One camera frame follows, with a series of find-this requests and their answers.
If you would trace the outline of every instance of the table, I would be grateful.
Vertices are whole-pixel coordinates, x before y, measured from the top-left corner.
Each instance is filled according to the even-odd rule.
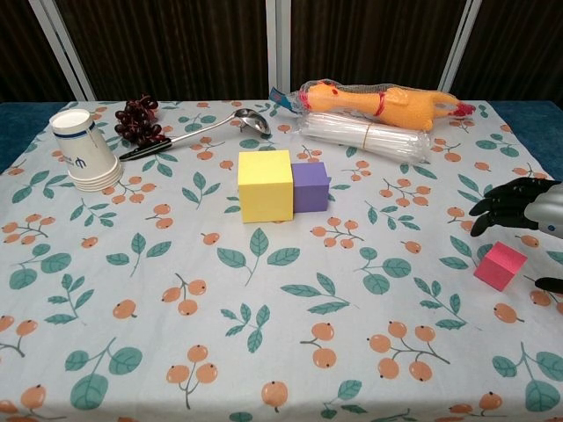
[[[0,177],[2,415],[563,417],[563,298],[533,286],[561,274],[562,244],[468,234],[484,192],[545,172],[488,103],[471,103],[471,119],[437,122],[432,163],[413,166],[304,139],[267,101],[162,102],[168,135],[240,106],[274,135],[219,127],[125,163],[102,193],[76,190],[39,133]],[[113,133],[122,102],[68,106],[94,113],[116,155],[128,150]],[[242,224],[238,152],[273,148],[325,163],[328,211]],[[528,257],[502,293],[472,275],[497,241]]]

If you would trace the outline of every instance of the pink cube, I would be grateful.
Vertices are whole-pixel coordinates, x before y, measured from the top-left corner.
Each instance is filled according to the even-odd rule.
[[[520,271],[526,259],[522,253],[497,242],[483,257],[473,275],[501,292]]]

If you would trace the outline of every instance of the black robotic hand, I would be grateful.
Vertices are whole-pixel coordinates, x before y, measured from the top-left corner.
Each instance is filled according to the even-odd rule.
[[[469,215],[472,216],[479,215],[479,218],[473,224],[471,235],[479,236],[483,234],[487,228],[499,224],[504,227],[517,227],[532,230],[540,228],[546,233],[557,236],[559,231],[555,226],[551,224],[545,225],[544,222],[532,221],[526,217],[525,212],[526,208],[528,208],[529,212],[531,211],[531,207],[529,207],[530,204],[532,204],[540,194],[547,193],[552,187],[560,183],[559,181],[541,178],[517,178],[508,182],[506,185],[491,189],[489,192],[485,193],[485,198],[469,212]],[[554,195],[560,192],[560,187],[554,189],[557,190]],[[559,200],[554,200],[552,204],[559,204]],[[542,214],[541,210],[539,213],[536,211],[537,210],[534,210],[534,213],[531,214]],[[552,214],[553,212],[551,212],[551,215],[550,213],[546,213],[545,215],[552,216]],[[559,214],[563,215],[563,207],[559,211]],[[554,293],[563,293],[563,280],[553,277],[542,277],[536,280],[536,287]]]
[[[560,183],[543,178],[517,178],[491,189],[469,212],[472,216],[480,215],[473,224],[471,235],[479,236],[495,224],[537,230],[538,223],[526,218],[524,211],[540,193]]]

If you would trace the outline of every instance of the foam block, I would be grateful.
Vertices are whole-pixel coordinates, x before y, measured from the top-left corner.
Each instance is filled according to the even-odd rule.
[[[526,259],[522,253],[497,242],[483,257],[473,275],[501,292],[520,271]]]
[[[243,222],[293,220],[289,151],[238,153],[238,196]]]
[[[323,163],[297,163],[293,171],[293,210],[296,213],[326,211],[329,178]]]

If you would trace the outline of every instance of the blue floor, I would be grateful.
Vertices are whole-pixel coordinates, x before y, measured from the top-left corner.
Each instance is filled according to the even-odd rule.
[[[66,103],[2,103],[0,172],[8,168]],[[563,180],[563,112],[551,101],[490,101],[516,137],[557,180]]]

